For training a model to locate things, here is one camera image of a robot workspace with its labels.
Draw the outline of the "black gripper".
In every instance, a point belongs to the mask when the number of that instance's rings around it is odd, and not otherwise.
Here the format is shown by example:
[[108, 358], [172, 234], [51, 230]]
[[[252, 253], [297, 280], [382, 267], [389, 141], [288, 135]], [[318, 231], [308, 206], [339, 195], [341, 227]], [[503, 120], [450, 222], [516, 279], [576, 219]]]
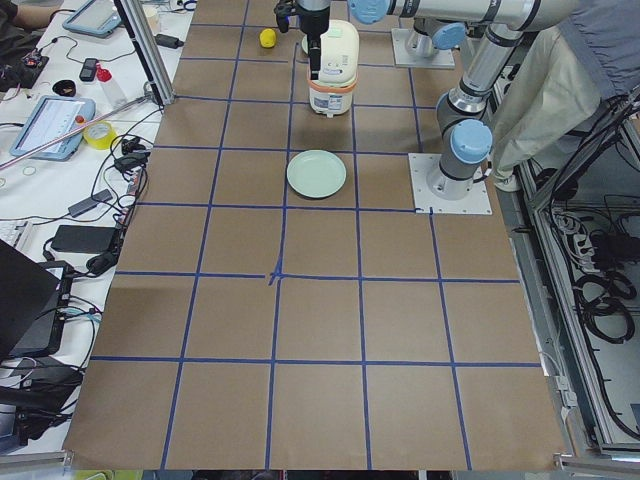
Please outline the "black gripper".
[[297, 3], [300, 28], [308, 43], [309, 79], [318, 79], [321, 71], [321, 36], [329, 28], [331, 1], [298, 0]]

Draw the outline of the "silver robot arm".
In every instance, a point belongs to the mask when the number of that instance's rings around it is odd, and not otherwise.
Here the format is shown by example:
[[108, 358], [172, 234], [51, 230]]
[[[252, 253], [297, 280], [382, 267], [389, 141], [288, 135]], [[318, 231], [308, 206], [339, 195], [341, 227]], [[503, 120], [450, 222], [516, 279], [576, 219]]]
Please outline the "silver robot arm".
[[[319, 72], [308, 78], [317, 84], [343, 85], [358, 76], [366, 33], [373, 30], [359, 23], [332, 19], [329, 30], [321, 35]], [[391, 49], [393, 63], [399, 67], [452, 69], [452, 50], [466, 36], [461, 22], [442, 22], [418, 18], [408, 28], [392, 28], [376, 33], [382, 45]]]
[[558, 24], [577, 6], [575, 1], [351, 1], [349, 10], [362, 24], [394, 15], [412, 18], [420, 33], [441, 50], [465, 38], [466, 23], [481, 25], [484, 35], [459, 84], [444, 94], [436, 108], [443, 139], [437, 166], [426, 174], [436, 196], [467, 196], [473, 176], [491, 150], [493, 137], [483, 123], [486, 98], [524, 33]]

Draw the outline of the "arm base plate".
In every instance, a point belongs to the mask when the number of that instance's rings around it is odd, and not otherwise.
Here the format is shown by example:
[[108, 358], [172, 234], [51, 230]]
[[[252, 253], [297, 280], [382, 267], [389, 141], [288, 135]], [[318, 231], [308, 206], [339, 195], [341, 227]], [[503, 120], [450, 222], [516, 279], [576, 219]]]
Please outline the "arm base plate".
[[440, 154], [410, 153], [409, 173], [414, 210], [421, 214], [491, 215], [492, 207], [480, 165], [466, 180], [453, 180], [440, 169]]
[[413, 29], [391, 30], [396, 67], [453, 70], [455, 60], [451, 50], [437, 49], [429, 36]]

